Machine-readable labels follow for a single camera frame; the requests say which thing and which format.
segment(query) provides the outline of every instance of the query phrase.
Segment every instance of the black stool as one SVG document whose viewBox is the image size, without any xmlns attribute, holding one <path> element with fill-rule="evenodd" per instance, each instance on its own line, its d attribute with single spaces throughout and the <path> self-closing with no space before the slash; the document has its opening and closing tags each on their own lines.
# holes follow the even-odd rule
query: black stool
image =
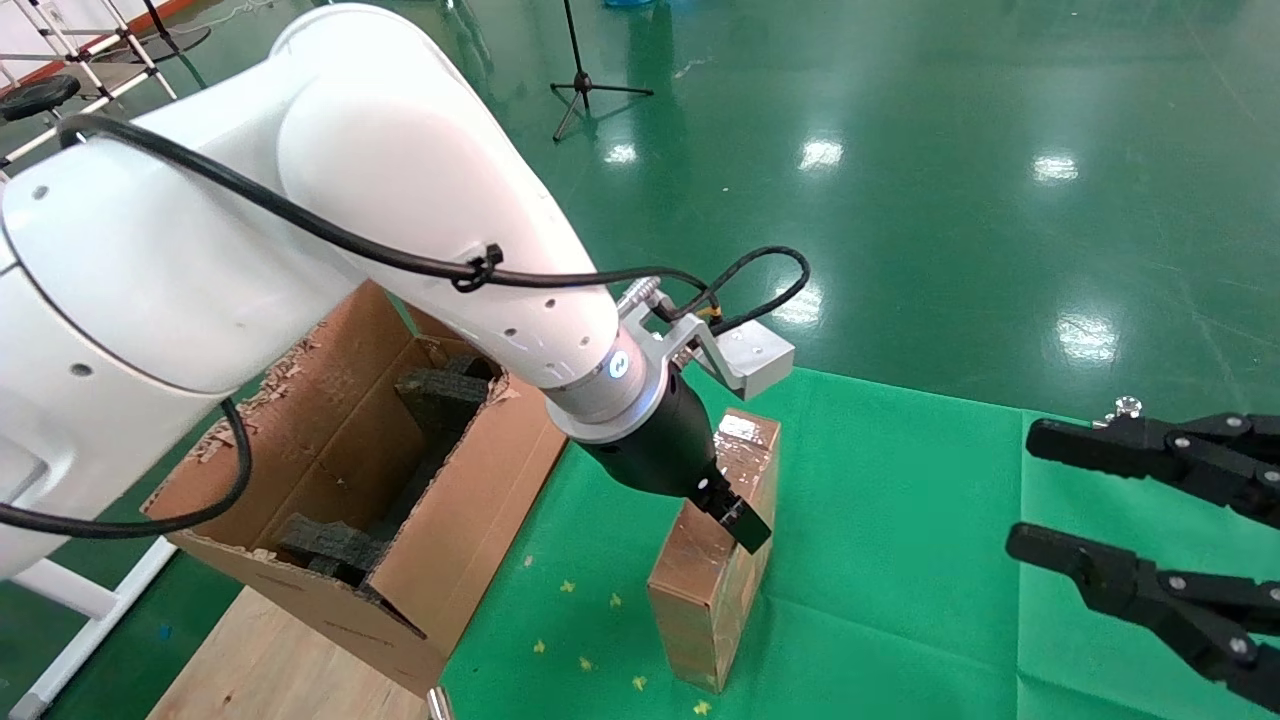
<svg viewBox="0 0 1280 720">
<path fill-rule="evenodd" d="M 79 92 L 79 79 L 74 76 L 52 76 L 31 85 L 18 86 L 0 95 L 0 118 L 20 120 L 41 113 L 61 119 L 58 108 Z"/>
</svg>

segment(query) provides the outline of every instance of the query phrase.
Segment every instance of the white metal frame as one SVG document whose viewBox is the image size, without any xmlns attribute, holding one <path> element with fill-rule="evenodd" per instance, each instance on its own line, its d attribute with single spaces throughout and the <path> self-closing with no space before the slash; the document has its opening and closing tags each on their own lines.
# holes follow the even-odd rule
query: white metal frame
<svg viewBox="0 0 1280 720">
<path fill-rule="evenodd" d="M 120 10 L 115 6 L 115 3 L 113 3 L 113 0 L 99 0 L 99 3 L 101 3 L 102 6 L 106 9 L 108 14 L 111 15 L 113 22 L 115 23 L 114 28 L 87 28 L 87 29 L 60 28 L 58 23 L 55 23 L 54 19 L 45 10 L 44 5 L 41 5 L 41 0 L 15 1 L 14 4 L 22 10 L 22 14 L 27 18 L 27 22 L 31 23 L 31 27 L 36 28 L 36 32 L 38 32 L 40 36 L 45 38 L 45 44 L 49 45 L 49 49 L 52 51 L 52 54 L 32 55 L 22 53 L 0 53 L 0 60 L 52 60 L 52 61 L 73 63 L 78 65 L 81 72 L 83 72 L 84 76 L 90 79 L 90 82 L 93 83 L 93 87 L 95 90 L 97 90 L 99 95 L 99 97 L 92 102 L 90 102 L 88 105 L 86 105 L 81 110 L 81 113 L 92 113 L 95 110 L 104 108 L 108 102 L 115 100 L 118 96 L 124 95 L 125 92 L 142 85 L 142 82 L 146 81 L 148 77 L 155 77 L 156 82 L 160 83 L 160 87 L 163 87 L 164 91 L 169 94 L 169 97 L 172 100 L 177 100 L 178 96 L 173 92 L 173 87 L 169 86 L 169 81 L 164 78 L 164 74 L 160 72 L 160 68 L 157 68 L 156 64 L 151 60 L 151 56 L 147 55 L 146 49 L 142 47 L 142 44 L 138 41 L 133 31 L 129 29 L 128 20 L 124 18 L 124 15 L 120 14 Z M 90 45 L 81 47 L 77 42 L 70 40 L 70 37 L 74 36 L 99 37 L 100 40 L 96 40 Z M 129 47 L 133 49 L 133 53 L 138 56 L 140 60 L 142 60 L 142 69 L 138 70 L 138 74 L 122 82 L 116 87 L 108 88 L 106 85 L 102 83 L 102 81 L 90 67 L 90 60 L 92 60 L 95 55 L 114 47 L 122 40 L 128 42 Z M 14 78 L 9 73 L 9 70 L 4 70 L 4 74 L 10 85 L 13 86 L 18 85 L 18 79 Z M 51 127 L 47 131 L 32 138 L 22 147 L 0 158 L 0 183 L 5 182 L 6 179 L 3 176 L 5 165 L 9 165 L 18 158 L 22 158 L 27 152 L 31 152 L 40 145 L 47 142 L 50 138 L 54 137 L 54 135 L 56 135 L 56 132 L 58 132 L 56 127 Z"/>
<path fill-rule="evenodd" d="M 97 646 L 128 612 L 142 591 L 160 574 L 178 548 L 156 538 L 114 591 L 92 583 L 45 559 L 13 577 L 13 582 L 88 618 L 88 623 L 40 675 L 31 691 L 9 711 L 9 720 L 36 720 L 84 665 Z"/>
</svg>

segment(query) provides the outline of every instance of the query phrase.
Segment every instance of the black cable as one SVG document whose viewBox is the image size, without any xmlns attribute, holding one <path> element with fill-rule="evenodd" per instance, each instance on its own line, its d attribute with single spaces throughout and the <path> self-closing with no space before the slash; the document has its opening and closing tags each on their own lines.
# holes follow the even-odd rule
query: black cable
<svg viewBox="0 0 1280 720">
<path fill-rule="evenodd" d="M 787 258 L 794 259 L 796 263 L 800 264 L 800 277 L 796 278 L 787 287 L 786 291 L 783 291 L 781 295 L 778 295 L 773 300 L 769 300 L 767 302 L 762 302 L 760 305 L 756 305 L 755 307 L 753 307 L 751 310 L 749 310 L 746 313 L 742 313 L 741 315 L 733 315 L 732 318 L 726 318 L 726 319 L 722 319 L 722 320 L 718 320 L 718 322 L 713 322 L 712 323 L 712 334 L 716 334 L 716 336 L 724 334 L 728 331 L 731 331 L 731 329 L 733 329 L 733 328 L 736 328 L 739 325 L 742 325 L 744 323 L 750 323 L 751 320 L 754 320 L 756 318 L 760 318 L 763 315 L 768 315 L 769 313 L 777 310 L 786 301 L 791 300 L 801 290 L 804 290 L 804 286 L 809 283 L 809 274 L 812 272 L 810 268 L 809 268 L 809 259 L 805 258 L 804 255 L 801 255 L 799 250 L 795 250 L 794 247 L 787 247 L 785 245 L 771 245 L 768 247 L 758 247 L 758 249 L 748 252 L 746 255 L 742 255 L 741 258 L 737 259 L 736 263 L 733 263 L 732 265 L 730 265 L 727 270 L 724 270 L 723 273 L 721 273 L 721 275 L 718 278 L 716 278 L 714 281 L 712 281 L 710 286 L 708 286 L 708 288 L 705 291 L 700 292 L 698 295 L 698 297 L 694 297 L 692 300 L 690 300 L 689 304 L 686 304 L 684 307 L 680 307 L 678 310 L 676 310 L 676 313 L 673 315 L 676 318 L 678 318 L 681 315 L 685 315 L 685 314 L 692 311 L 695 307 L 698 307 L 699 305 L 703 304 L 703 301 L 707 299 L 708 293 L 719 291 L 721 288 L 724 287 L 724 283 L 727 283 L 728 281 L 733 279 L 733 275 L 736 275 L 739 273 L 739 270 L 741 270 L 742 268 L 750 265 L 756 259 L 763 258 L 765 255 L 786 255 Z"/>
<path fill-rule="evenodd" d="M 282 197 L 273 190 L 237 173 L 236 170 L 204 155 L 188 150 L 172 140 L 159 136 L 138 126 L 106 118 L 104 115 L 70 115 L 58 123 L 58 142 L 65 149 L 77 145 L 77 133 L 105 135 L 142 150 L 155 158 L 189 170 L 219 187 L 248 200 L 253 205 L 262 208 L 268 213 L 297 225 L 301 229 L 329 242 L 342 250 L 380 263 L 401 270 L 408 270 L 421 275 L 442 278 L 458 282 L 472 282 L 476 278 L 477 268 L 463 263 L 448 263 L 434 258 L 422 258 L 394 247 L 379 245 L 353 232 L 343 229 L 334 223 L 316 215 L 301 205 Z M 719 300 L 716 292 L 707 283 L 695 275 L 677 268 L 645 266 L 630 268 L 626 270 L 612 270 L 604 273 L 576 273 L 576 274 L 538 274 L 518 273 L 512 270 L 492 269 L 485 273 L 485 281 L 493 284 L 508 287 L 530 288 L 564 288 L 585 287 L 595 284 L 611 284 L 625 281 L 634 281 L 648 277 L 667 277 L 684 281 L 701 291 L 699 297 L 709 301 L 712 307 L 719 309 Z"/>
<path fill-rule="evenodd" d="M 253 473 L 253 454 L 248 448 L 248 432 L 244 429 L 244 420 L 241 418 L 239 411 L 236 410 L 236 404 L 230 398 L 221 401 L 219 407 L 221 407 L 223 415 L 227 416 L 227 421 L 230 423 L 239 469 L 236 471 L 236 482 L 232 483 L 232 489 L 227 491 L 227 495 L 218 502 L 195 512 L 141 523 L 81 520 L 79 518 L 63 518 L 0 503 L 0 525 L 13 525 L 23 530 L 84 539 L 128 539 L 174 533 L 218 518 L 236 505 L 236 501 L 244 495 L 244 488 L 248 487 L 248 478 Z"/>
</svg>

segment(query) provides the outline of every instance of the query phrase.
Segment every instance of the wooden table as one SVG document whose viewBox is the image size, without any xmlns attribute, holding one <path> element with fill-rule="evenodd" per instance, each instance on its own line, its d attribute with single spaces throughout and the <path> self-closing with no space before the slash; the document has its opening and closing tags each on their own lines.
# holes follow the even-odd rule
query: wooden table
<svg viewBox="0 0 1280 720">
<path fill-rule="evenodd" d="M 422 720 L 410 693 L 250 588 L 147 720 Z"/>
</svg>

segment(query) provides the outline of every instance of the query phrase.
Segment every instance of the small brown box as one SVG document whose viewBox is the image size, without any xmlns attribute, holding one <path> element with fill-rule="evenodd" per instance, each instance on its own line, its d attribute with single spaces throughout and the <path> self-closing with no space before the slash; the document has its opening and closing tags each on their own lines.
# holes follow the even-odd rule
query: small brown box
<svg viewBox="0 0 1280 720">
<path fill-rule="evenodd" d="M 724 478 L 773 525 L 778 479 L 776 420 L 730 409 L 716 433 Z M 771 539 L 751 555 L 689 501 L 649 575 L 649 600 L 676 676 L 724 689 L 751 602 L 769 562 Z"/>
</svg>

